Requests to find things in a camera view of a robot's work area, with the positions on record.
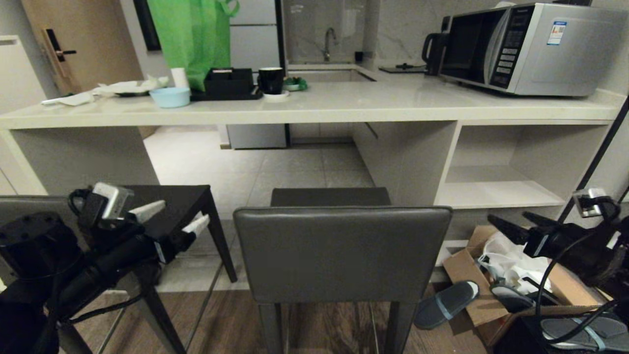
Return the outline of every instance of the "white countertop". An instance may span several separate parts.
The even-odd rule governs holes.
[[[290,70],[305,69],[356,69],[377,82],[311,83],[308,90],[291,93],[282,103],[264,99],[204,101],[163,109],[150,97],[136,97],[100,98],[77,107],[34,105],[0,116],[0,129],[422,120],[611,121],[624,101],[624,96],[602,90],[588,98],[509,97],[446,83],[439,77],[371,72],[355,65],[295,66]]]

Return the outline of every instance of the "door lock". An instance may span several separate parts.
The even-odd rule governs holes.
[[[77,53],[76,50],[61,50],[55,31],[52,28],[46,28],[46,34],[48,35],[50,45],[52,45],[52,49],[55,51],[55,55],[60,62],[65,62],[66,55]]]

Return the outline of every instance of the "microwave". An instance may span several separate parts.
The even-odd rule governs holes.
[[[551,3],[453,16],[440,75],[510,94],[588,96],[626,18],[625,11]]]

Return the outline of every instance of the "wall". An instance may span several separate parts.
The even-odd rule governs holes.
[[[380,19],[380,0],[367,0],[365,3],[365,28],[362,50],[365,57],[375,59],[378,38],[378,22]]]
[[[120,5],[122,6],[122,11],[125,13],[126,25],[129,28],[133,48],[138,56],[138,62],[140,63],[144,77],[147,77],[147,75],[153,77],[170,76],[170,69],[168,68],[168,64],[166,64],[162,52],[147,51],[133,1],[120,0]]]
[[[594,0],[593,6],[601,8],[623,9],[629,11],[629,1],[626,0]],[[627,95],[629,94],[629,24],[623,31],[621,48],[611,60],[607,73],[601,79],[599,85],[602,89]],[[629,116],[625,117],[614,139],[608,147],[603,159],[587,187],[602,187],[613,198],[620,198],[629,186],[629,159],[627,159],[627,147],[629,146]],[[600,221],[599,218],[582,219],[576,209],[572,209],[566,222],[591,227]]]
[[[0,1],[0,35],[18,35],[28,60],[33,66],[47,98],[59,97],[59,90],[52,79],[52,68],[35,41],[35,36],[28,22],[20,0]]]
[[[512,0],[525,4],[530,0]],[[493,8],[498,0],[380,0],[376,62],[424,64],[421,49],[429,33],[439,32],[444,16]]]
[[[289,63],[323,62],[325,33],[334,28],[338,43],[330,43],[332,62],[353,62],[362,51],[368,0],[282,0]]]

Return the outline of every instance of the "green bag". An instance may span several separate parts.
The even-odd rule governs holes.
[[[184,67],[190,87],[205,91],[212,67],[230,67],[232,0],[148,0],[151,17],[169,67]]]

